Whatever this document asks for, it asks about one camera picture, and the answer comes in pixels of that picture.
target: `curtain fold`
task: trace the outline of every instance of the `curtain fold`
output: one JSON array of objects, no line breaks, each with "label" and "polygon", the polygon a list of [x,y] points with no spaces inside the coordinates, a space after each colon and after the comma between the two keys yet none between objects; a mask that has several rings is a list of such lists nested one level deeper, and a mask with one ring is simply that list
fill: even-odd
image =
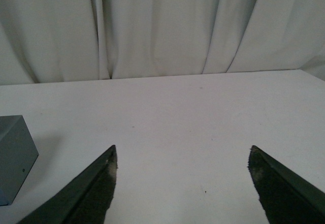
[{"label": "curtain fold", "polygon": [[324,46],[325,0],[0,0],[0,85],[300,67],[325,77]]},{"label": "curtain fold", "polygon": [[257,0],[228,72],[298,69],[325,44],[325,0]]}]

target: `white backdrop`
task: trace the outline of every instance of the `white backdrop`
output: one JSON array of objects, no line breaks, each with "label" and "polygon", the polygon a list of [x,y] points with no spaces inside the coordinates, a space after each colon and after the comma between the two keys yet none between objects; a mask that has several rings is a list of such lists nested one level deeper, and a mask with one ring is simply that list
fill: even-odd
[{"label": "white backdrop", "polygon": [[0,0],[0,84],[298,69],[325,0]]}]

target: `white tabletop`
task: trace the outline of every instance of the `white tabletop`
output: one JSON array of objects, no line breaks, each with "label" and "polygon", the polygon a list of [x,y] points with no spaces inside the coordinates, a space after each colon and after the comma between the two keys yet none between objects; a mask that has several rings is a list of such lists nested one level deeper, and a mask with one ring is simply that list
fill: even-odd
[{"label": "white tabletop", "polygon": [[16,223],[115,144],[106,223],[267,224],[251,145],[325,191],[325,82],[303,71],[0,86],[39,151],[0,223]]}]

